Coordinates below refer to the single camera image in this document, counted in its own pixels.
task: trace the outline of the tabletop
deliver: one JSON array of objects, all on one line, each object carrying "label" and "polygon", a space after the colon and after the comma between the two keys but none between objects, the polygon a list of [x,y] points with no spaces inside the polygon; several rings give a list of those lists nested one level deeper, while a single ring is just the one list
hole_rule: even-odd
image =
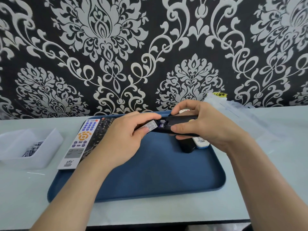
[{"label": "tabletop", "polygon": [[[258,108],[252,112],[284,124],[292,143],[269,157],[297,194],[308,204],[308,106]],[[0,230],[29,229],[48,206],[47,192],[83,121],[68,117],[0,121],[0,134],[25,128],[57,128],[64,142],[45,169],[18,171],[0,162]],[[95,203],[89,226],[249,219],[231,163],[214,148],[225,170],[225,186],[217,191]]]}]

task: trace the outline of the plastic tray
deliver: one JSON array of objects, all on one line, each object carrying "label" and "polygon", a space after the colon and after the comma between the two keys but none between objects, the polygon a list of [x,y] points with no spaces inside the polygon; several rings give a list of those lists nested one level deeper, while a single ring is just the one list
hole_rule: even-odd
[{"label": "plastic tray", "polygon": [[[167,116],[170,112],[158,113]],[[73,171],[58,171],[48,190],[49,202]],[[211,146],[186,154],[174,136],[150,132],[137,153],[107,176],[95,202],[213,191],[223,187],[225,181],[225,172]]]}]

